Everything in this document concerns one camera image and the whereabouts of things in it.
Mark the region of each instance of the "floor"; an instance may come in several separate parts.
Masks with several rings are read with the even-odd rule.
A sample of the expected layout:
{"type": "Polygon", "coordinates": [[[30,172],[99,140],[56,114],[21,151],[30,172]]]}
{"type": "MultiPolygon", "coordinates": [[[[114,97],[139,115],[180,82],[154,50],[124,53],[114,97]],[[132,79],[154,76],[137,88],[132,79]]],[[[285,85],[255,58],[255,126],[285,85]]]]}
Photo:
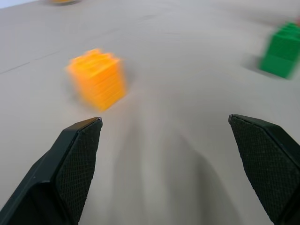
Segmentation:
{"type": "Polygon", "coordinates": [[[80,224],[271,225],[244,173],[231,113],[300,143],[300,72],[256,69],[296,0],[35,1],[0,10],[0,206],[60,131],[102,116],[80,224]],[[128,94],[105,112],[64,68],[99,47],[123,59],[128,94]]]}

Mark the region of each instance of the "orange block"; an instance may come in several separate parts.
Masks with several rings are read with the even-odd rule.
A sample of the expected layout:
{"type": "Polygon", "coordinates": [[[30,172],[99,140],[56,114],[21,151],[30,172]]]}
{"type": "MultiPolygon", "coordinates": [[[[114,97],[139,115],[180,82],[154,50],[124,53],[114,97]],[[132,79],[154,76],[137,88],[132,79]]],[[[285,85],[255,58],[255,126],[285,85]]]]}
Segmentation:
{"type": "Polygon", "coordinates": [[[85,101],[105,110],[126,94],[120,60],[99,49],[71,60],[67,67],[85,101]]]}

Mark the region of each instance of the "green block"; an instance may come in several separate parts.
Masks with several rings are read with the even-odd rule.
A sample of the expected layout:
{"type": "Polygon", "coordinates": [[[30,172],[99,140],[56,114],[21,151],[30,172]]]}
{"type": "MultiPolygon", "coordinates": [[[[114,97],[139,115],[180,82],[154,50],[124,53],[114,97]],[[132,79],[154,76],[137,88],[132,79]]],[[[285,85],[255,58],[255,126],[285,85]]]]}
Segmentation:
{"type": "Polygon", "coordinates": [[[280,77],[287,78],[296,65],[295,61],[285,60],[273,55],[267,55],[260,64],[260,69],[280,77]]]}
{"type": "Polygon", "coordinates": [[[294,69],[300,54],[300,28],[287,23],[273,34],[260,69],[287,77],[294,69]]]}

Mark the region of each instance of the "beige floor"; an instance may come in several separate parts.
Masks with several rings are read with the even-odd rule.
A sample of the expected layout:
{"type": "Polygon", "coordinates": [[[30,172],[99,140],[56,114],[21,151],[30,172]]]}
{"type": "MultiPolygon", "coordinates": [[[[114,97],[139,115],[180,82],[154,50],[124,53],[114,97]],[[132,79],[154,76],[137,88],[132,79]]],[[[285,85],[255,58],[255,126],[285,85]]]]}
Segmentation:
{"type": "Polygon", "coordinates": [[[103,117],[82,225],[270,225],[227,123],[238,113],[300,142],[300,75],[255,63],[296,0],[40,1],[0,10],[0,206],[59,132],[103,117]],[[64,67],[99,47],[123,59],[128,95],[78,101],[64,67]]]}

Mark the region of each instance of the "toy block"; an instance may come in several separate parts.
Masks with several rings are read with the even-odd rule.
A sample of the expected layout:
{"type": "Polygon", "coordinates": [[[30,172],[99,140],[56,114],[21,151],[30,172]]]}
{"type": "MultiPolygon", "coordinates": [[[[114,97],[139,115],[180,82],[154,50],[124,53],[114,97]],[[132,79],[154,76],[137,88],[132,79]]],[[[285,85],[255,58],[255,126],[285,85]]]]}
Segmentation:
{"type": "Polygon", "coordinates": [[[295,68],[300,54],[300,28],[287,23],[270,40],[260,69],[287,78],[295,68]]]}
{"type": "Polygon", "coordinates": [[[126,94],[120,60],[93,49],[71,60],[67,70],[82,98],[105,110],[126,94]]]}

